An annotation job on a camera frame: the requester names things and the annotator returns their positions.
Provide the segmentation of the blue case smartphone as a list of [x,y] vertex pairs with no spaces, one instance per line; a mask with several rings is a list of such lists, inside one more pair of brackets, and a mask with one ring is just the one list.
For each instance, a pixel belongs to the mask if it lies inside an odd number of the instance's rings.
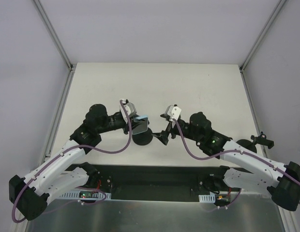
[[136,116],[132,121],[133,135],[144,133],[148,130],[149,118],[147,115]]

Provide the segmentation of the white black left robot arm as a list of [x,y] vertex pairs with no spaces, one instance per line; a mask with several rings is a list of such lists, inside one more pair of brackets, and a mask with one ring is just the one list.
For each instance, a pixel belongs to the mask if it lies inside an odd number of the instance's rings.
[[[9,200],[13,204],[11,217],[14,223],[30,221],[40,216],[47,206],[60,195],[73,188],[95,188],[98,172],[88,163],[70,175],[61,176],[75,161],[95,150],[105,154],[125,151],[133,138],[133,119],[136,108],[128,100],[120,100],[119,110],[108,115],[102,104],[94,104],[86,113],[82,124],[53,158],[41,164],[24,177],[13,176],[9,181]],[[128,135],[126,145],[115,151],[97,148],[101,134],[122,129]]]

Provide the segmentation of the black round phone stand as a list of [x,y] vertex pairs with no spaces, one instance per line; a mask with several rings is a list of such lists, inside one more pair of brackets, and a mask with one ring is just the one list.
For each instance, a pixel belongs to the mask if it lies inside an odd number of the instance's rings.
[[137,145],[148,145],[153,140],[152,130],[148,126],[148,130],[146,132],[132,135],[132,139]]

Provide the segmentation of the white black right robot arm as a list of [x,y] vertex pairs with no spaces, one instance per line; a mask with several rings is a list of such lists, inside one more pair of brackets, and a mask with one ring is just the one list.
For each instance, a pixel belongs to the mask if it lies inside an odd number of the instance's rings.
[[213,130],[211,122],[202,112],[192,114],[189,122],[185,122],[180,117],[180,109],[176,106],[172,109],[177,112],[160,115],[168,125],[160,133],[154,133],[154,137],[167,145],[169,138],[179,136],[193,159],[220,159],[245,169],[239,172],[225,167],[224,174],[213,178],[213,186],[217,190],[227,187],[245,189],[270,197],[285,210],[297,210],[300,206],[300,166],[297,163],[291,161],[285,164],[258,155],[231,137]]

